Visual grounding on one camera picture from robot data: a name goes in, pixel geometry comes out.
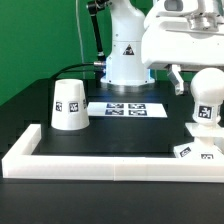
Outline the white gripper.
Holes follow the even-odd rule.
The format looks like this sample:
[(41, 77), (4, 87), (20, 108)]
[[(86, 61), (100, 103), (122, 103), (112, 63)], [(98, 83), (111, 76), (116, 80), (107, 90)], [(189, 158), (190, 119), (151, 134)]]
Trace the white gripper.
[(182, 95), (181, 67), (199, 70), (224, 66), (224, 25), (218, 31), (200, 31), (191, 30), (185, 18), (156, 18), (142, 37), (141, 59), (147, 68), (155, 70), (164, 70), (170, 65), (167, 76), (175, 94)]

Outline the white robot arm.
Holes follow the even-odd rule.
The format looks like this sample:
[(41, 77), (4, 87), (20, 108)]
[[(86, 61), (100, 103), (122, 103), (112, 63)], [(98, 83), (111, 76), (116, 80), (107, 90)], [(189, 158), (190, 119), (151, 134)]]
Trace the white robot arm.
[(118, 91), (153, 82), (150, 70), (166, 70), (180, 95), (182, 71), (224, 70), (224, 0), (153, 0), (147, 14), (130, 0), (109, 0), (112, 51), (101, 83)]

